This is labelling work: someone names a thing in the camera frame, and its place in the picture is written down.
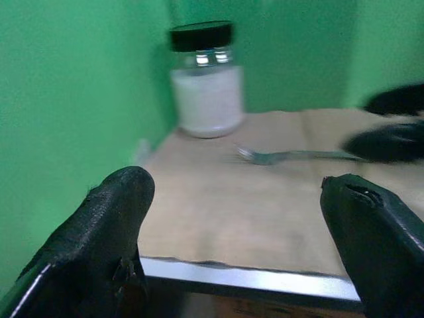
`white powder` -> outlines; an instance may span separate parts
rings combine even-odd
[[[242,68],[219,66],[171,72],[180,126],[200,138],[235,130],[244,118]]]

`metal edge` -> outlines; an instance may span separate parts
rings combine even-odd
[[[180,261],[140,258],[150,286],[361,312],[348,278],[247,268],[215,268]]]

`fork handle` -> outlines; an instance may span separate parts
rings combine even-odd
[[[317,151],[317,150],[292,150],[287,151],[286,156],[293,159],[324,158],[364,161],[362,158],[349,154],[345,151]]]

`jar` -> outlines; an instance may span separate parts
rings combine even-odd
[[[242,68],[231,47],[233,24],[212,21],[170,31],[171,71],[180,127],[199,138],[233,132],[243,121]]]

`table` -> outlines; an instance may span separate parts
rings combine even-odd
[[[139,238],[146,275],[195,290],[358,308],[320,212],[321,180],[351,172],[390,188],[393,170],[414,170],[416,182],[422,170],[328,160],[253,166],[235,157],[234,143],[264,152],[335,150],[351,134],[399,121],[326,109],[248,115],[237,132],[211,140],[174,132],[145,166],[156,182]],[[405,202],[420,210],[419,199]]]

